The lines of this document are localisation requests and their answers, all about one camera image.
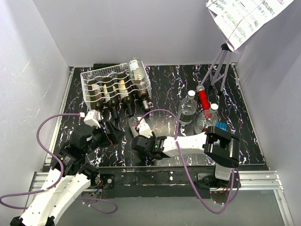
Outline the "olive green wine bottle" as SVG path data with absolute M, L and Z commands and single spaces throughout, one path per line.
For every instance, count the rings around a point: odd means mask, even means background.
M 90 81 L 88 86 L 90 106 L 92 110 L 97 110 L 99 112 L 103 111 L 103 100 L 102 91 L 95 81 Z

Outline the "dark wine bottle neck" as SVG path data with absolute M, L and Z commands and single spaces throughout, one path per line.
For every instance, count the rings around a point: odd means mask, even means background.
M 111 112 L 111 116 L 113 120 L 118 120 L 118 106 L 119 106 L 119 99 L 117 97 L 117 93 L 114 90 L 113 82 L 110 77 L 103 78 L 103 90 L 104 90 L 104 97 L 107 107 Z

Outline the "dark green wine bottle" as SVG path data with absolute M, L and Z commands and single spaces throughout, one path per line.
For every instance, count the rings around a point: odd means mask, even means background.
M 130 88 L 128 76 L 126 73 L 122 73 L 119 74 L 117 78 L 118 78 L 118 88 L 119 88 L 121 102 L 124 106 L 127 106 L 128 115 L 129 117 L 132 117 L 134 115 L 134 111 L 133 111 L 134 100 L 131 93 L 129 93 L 129 91 L 131 91 L 131 88 Z

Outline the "clear bottle white cap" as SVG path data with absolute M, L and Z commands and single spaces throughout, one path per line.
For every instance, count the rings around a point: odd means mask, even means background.
M 195 95 L 195 91 L 189 90 L 187 97 L 183 98 L 179 102 L 177 118 L 179 123 L 182 125 L 188 125 L 193 121 L 194 114 L 196 113 L 198 107 L 197 102 L 194 99 Z

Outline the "clear round glass bottle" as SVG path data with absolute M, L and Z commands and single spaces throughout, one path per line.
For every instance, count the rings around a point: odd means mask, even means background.
M 128 62 L 130 78 L 139 90 L 147 91 L 151 96 L 151 83 L 146 73 L 143 61 L 139 58 L 132 58 Z

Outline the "small bottle white cap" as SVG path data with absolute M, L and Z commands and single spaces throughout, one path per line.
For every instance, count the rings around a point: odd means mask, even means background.
M 219 106 L 217 104 L 211 104 L 208 110 L 203 110 L 197 120 L 194 127 L 195 134 L 204 132 L 208 127 L 215 126 L 218 122 L 217 110 Z

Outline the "clear bottle black cap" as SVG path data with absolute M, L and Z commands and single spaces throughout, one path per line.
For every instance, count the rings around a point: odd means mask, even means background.
M 134 115 L 128 119 L 128 124 L 132 132 L 133 137 L 139 135 L 140 126 L 138 125 L 139 120 L 142 118 L 142 115 Z

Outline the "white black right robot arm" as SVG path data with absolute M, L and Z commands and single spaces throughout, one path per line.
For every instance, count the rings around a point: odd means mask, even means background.
M 177 144 L 183 154 L 203 154 L 215 162 L 213 183 L 218 187 L 226 186 L 230 181 L 232 169 L 239 166 L 240 138 L 216 126 L 208 127 L 204 132 L 193 136 L 156 137 L 147 123 L 132 126 L 134 141 L 132 149 L 150 160 L 161 160 L 179 155 Z

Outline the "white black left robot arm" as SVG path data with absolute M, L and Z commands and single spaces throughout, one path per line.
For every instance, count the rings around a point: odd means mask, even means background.
M 99 170 L 86 162 L 86 156 L 97 148 L 121 141 L 124 132 L 110 122 L 98 126 L 79 125 L 70 139 L 55 155 L 56 164 L 26 211 L 14 217 L 12 226 L 55 226 L 69 206 L 87 188 L 100 183 Z

